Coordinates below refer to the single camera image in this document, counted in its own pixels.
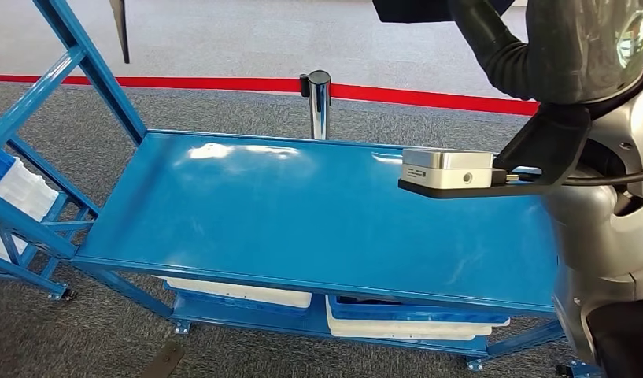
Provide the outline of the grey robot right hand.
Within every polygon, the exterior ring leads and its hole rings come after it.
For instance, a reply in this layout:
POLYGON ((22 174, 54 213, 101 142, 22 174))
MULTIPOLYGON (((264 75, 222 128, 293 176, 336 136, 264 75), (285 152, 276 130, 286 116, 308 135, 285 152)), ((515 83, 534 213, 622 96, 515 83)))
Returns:
POLYGON ((643 76, 643 1, 530 1, 526 97, 594 102, 643 76))

